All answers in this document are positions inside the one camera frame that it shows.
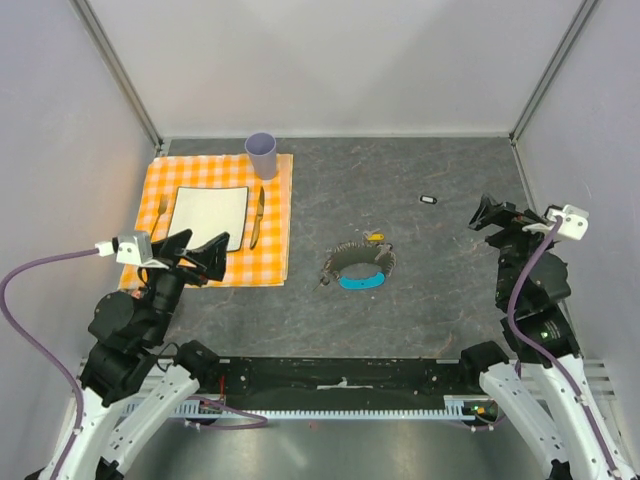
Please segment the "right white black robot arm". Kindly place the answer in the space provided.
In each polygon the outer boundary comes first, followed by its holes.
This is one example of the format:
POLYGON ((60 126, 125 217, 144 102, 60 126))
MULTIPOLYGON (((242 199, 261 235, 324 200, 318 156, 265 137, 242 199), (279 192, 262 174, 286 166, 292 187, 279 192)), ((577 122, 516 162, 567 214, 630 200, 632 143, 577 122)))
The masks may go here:
POLYGON ((579 241, 588 212, 551 205, 539 215, 482 196, 469 229, 496 232, 495 305, 505 313, 503 335, 516 355, 509 362, 493 341, 462 351, 458 381, 485 393, 525 441, 546 479, 636 479, 616 445, 591 391, 573 329, 562 313, 568 298, 566 262, 552 253, 560 241, 579 241))

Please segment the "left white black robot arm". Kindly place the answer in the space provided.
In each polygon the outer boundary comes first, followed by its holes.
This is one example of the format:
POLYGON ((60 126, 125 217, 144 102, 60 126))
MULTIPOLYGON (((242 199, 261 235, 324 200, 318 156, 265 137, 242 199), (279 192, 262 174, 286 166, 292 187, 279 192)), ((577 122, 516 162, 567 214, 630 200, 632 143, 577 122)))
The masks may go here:
POLYGON ((38 349, 70 383, 76 403, 72 423, 54 456, 35 479, 121 479, 151 436, 191 394, 208 393, 219 382, 217 356, 198 341, 179 346, 160 383, 126 420, 120 415, 140 390, 185 286, 220 281, 226 271, 228 233, 190 250, 189 229, 154 242, 137 231, 96 243, 91 254, 146 272, 141 296, 107 294, 97 304, 88 331, 96 339, 79 377, 74 377, 30 334, 38 349))

